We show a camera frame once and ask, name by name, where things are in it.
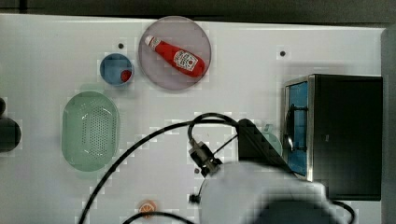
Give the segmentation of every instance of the bottle cap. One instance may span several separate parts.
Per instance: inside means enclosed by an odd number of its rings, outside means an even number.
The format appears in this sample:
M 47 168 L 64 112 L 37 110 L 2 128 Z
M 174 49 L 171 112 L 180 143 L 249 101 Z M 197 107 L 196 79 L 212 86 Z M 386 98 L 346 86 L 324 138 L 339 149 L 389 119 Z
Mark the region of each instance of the bottle cap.
M 152 35 L 148 35 L 147 37 L 146 37 L 146 39 L 145 39 L 145 43 L 149 46 L 149 42 L 151 41 L 151 39 L 152 39 Z

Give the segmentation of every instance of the black device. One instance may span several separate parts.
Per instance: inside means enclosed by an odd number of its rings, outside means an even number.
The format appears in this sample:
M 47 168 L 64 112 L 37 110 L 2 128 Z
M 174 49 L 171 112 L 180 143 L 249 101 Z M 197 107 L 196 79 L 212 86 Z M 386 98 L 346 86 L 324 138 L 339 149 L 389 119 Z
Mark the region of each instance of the black device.
M 311 75 L 285 84 L 283 154 L 332 200 L 381 199 L 382 77 Z
M 253 161 L 291 172 L 289 166 L 249 119 L 238 121 L 238 157 L 240 161 Z

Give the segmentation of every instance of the white tabletop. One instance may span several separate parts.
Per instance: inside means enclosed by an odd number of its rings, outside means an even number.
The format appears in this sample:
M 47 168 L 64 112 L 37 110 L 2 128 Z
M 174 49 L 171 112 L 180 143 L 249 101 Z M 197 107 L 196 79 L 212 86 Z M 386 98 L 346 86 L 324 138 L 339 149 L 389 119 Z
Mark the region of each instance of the white tabletop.
M 0 154 L 1 223 L 74 223 L 103 169 L 82 173 L 61 151 L 62 113 L 82 85 L 105 90 L 120 111 L 117 158 L 154 130 L 205 112 L 275 125 L 280 135 L 280 93 L 285 81 L 310 75 L 380 76 L 382 29 L 279 24 L 197 22 L 212 45 L 203 80 L 185 91 L 152 84 L 137 60 L 140 36 L 154 20 L 0 14 L 0 96 L 6 115 L 22 128 L 22 142 Z M 118 49 L 123 43 L 124 49 Z M 286 51 L 280 57 L 280 51 Z M 132 85 L 115 88 L 98 72 L 111 52 L 135 66 Z M 216 149 L 233 135 L 230 127 L 197 128 L 198 139 Z M 220 158 L 237 160 L 233 142 Z M 188 154 L 187 129 L 150 141 L 111 177 L 91 210 L 90 223 L 121 223 L 144 199 L 198 223 L 188 204 L 202 178 Z M 348 202 L 362 223 L 381 222 L 380 202 Z M 171 223 L 154 218 L 149 223 Z

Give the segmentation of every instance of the red ketchup bottle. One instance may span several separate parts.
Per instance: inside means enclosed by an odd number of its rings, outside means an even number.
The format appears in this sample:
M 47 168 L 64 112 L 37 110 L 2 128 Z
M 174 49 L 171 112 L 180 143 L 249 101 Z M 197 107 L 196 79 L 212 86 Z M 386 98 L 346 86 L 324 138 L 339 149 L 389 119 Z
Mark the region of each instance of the red ketchup bottle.
M 189 77 L 200 77 L 204 74 L 204 61 L 191 52 L 170 45 L 152 35 L 146 37 L 145 43 L 181 73 Z

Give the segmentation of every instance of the round plate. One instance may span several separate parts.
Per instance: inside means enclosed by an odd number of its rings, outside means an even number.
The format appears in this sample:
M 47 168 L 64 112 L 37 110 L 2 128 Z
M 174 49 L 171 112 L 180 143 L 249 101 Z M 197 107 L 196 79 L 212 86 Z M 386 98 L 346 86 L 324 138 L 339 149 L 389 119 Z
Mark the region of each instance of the round plate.
M 194 78 L 177 71 L 145 44 L 148 35 L 159 37 L 201 57 L 205 62 L 204 74 Z M 210 65 L 210 59 L 211 49 L 206 33 L 194 21 L 184 17 L 171 16 L 159 19 L 143 33 L 139 42 L 139 61 L 143 72 L 158 86 L 172 91 L 186 89 L 201 80 Z

